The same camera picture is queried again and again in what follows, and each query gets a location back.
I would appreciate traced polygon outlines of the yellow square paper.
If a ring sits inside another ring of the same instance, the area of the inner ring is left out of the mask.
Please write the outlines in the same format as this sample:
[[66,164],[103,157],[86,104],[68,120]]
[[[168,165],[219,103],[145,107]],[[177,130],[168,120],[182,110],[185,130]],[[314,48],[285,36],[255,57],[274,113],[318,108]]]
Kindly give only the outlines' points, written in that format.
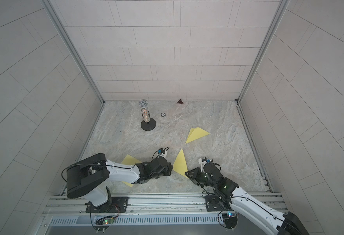
[[199,128],[199,127],[196,127],[196,128],[191,128],[190,129],[190,132],[188,134],[188,138],[186,140],[186,143],[190,143],[192,141],[195,141],[197,139],[200,139],[202,137],[205,137],[207,135],[209,135],[210,133]]

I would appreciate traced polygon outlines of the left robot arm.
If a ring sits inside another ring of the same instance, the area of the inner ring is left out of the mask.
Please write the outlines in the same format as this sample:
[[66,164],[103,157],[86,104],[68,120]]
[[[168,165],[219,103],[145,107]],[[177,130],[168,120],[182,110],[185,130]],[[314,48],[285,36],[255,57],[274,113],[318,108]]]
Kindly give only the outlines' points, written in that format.
[[165,154],[150,162],[125,165],[115,163],[105,154],[95,154],[66,167],[67,197],[85,198],[94,207],[111,203],[110,190],[106,181],[126,182],[131,185],[145,184],[151,179],[171,176],[173,165]]

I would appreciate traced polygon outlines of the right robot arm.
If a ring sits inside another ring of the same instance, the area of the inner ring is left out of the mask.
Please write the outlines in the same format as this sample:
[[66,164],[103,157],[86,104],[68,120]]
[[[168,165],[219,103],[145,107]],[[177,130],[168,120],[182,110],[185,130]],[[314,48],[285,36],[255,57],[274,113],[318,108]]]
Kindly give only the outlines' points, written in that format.
[[213,162],[205,162],[203,167],[185,172],[185,176],[197,186],[211,187],[224,211],[240,213],[268,235],[309,234],[295,214],[284,214],[257,200],[237,183],[224,177]]

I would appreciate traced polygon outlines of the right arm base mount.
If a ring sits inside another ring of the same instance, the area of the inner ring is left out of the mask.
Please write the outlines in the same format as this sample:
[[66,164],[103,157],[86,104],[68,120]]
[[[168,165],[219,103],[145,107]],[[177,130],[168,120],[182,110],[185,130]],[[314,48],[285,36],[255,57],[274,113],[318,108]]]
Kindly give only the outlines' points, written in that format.
[[215,195],[205,195],[206,210],[208,212],[232,211],[229,203]]

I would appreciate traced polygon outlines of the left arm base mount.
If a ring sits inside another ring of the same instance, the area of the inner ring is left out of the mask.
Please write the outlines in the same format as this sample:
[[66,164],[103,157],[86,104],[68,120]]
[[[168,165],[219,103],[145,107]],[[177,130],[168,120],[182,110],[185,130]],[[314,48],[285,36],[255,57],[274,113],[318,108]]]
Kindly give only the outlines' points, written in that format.
[[88,200],[86,203],[86,213],[122,213],[126,212],[129,197],[112,197],[108,187],[95,188],[84,196]]

